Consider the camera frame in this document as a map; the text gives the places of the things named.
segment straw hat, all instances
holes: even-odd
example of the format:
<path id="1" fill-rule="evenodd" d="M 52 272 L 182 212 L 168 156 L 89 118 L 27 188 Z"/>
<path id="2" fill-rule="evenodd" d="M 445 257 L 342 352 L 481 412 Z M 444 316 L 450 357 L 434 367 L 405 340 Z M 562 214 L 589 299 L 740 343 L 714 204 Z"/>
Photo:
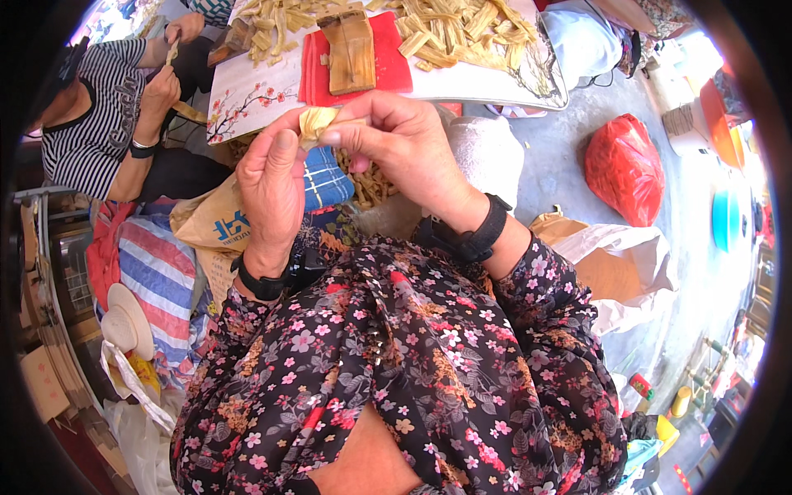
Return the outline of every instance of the straw hat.
<path id="1" fill-rule="evenodd" d="M 151 326 L 146 320 L 143 308 L 123 284 L 113 284 L 107 292 L 109 307 L 101 319 L 101 332 L 105 340 L 115 345 L 121 352 L 134 350 L 146 361 L 154 358 L 154 339 Z"/>

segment silver bracelet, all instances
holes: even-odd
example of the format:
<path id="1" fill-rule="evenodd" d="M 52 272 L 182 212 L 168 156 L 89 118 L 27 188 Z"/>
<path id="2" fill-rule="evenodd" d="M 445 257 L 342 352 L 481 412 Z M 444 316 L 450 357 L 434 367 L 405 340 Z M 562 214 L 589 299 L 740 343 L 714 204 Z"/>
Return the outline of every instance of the silver bracelet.
<path id="1" fill-rule="evenodd" d="M 159 139 L 157 139 L 156 143 L 154 143 L 154 144 L 152 144 L 150 146 L 144 146 L 143 144 L 140 144 L 137 141 L 135 141 L 135 138 L 132 138 L 132 146 L 134 146 L 136 148 L 139 148 L 141 150 L 146 150 L 147 148 L 153 148 L 153 147 L 157 146 L 158 144 L 159 144 Z"/>

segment blue basin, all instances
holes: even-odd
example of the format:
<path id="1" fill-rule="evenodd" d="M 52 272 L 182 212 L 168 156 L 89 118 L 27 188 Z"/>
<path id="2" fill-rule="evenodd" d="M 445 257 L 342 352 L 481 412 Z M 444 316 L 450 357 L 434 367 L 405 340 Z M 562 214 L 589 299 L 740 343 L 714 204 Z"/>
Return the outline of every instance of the blue basin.
<path id="1" fill-rule="evenodd" d="M 712 235 L 715 245 L 722 251 L 729 250 L 740 237 L 740 205 L 737 192 L 722 189 L 712 199 Z"/>

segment red bottle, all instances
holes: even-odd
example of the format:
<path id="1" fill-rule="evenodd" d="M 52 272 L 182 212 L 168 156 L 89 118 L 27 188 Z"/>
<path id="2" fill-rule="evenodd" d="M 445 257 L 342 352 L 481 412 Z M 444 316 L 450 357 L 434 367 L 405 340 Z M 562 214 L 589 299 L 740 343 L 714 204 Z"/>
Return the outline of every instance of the red bottle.
<path id="1" fill-rule="evenodd" d="M 640 373 L 633 375 L 633 377 L 630 379 L 630 386 L 632 386 L 643 398 L 646 398 L 648 401 L 651 401 L 652 397 L 654 397 L 654 389 L 652 388 L 652 384 L 647 382 Z"/>

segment hand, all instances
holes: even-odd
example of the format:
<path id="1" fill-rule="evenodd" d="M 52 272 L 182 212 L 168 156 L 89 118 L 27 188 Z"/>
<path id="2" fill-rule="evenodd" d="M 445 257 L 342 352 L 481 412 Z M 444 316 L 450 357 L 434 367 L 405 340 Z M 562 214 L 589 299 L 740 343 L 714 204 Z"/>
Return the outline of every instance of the hand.
<path id="1" fill-rule="evenodd" d="M 159 124 L 165 115 L 181 97 L 181 84 L 179 78 L 173 73 L 173 67 L 164 66 L 143 88 L 140 97 L 140 115 L 160 116 Z"/>
<path id="2" fill-rule="evenodd" d="M 237 165 L 250 222 L 245 267 L 255 277 L 280 276 L 303 221 L 307 153 L 299 148 L 297 132 L 304 110 L 286 112 L 267 126 Z"/>
<path id="3" fill-rule="evenodd" d="M 204 15 L 202 13 L 187 13 L 175 21 L 168 24 L 165 28 L 165 39 L 168 44 L 173 44 L 179 37 L 179 43 L 189 43 L 196 39 L 200 32 L 204 30 Z"/>
<path id="4" fill-rule="evenodd" d="M 363 118 L 370 127 L 344 124 Z M 335 121 L 319 140 L 352 153 L 350 172 L 365 171 L 371 159 L 399 191 L 454 230 L 481 226 L 489 200 L 459 170 L 431 104 L 369 91 L 345 105 Z"/>

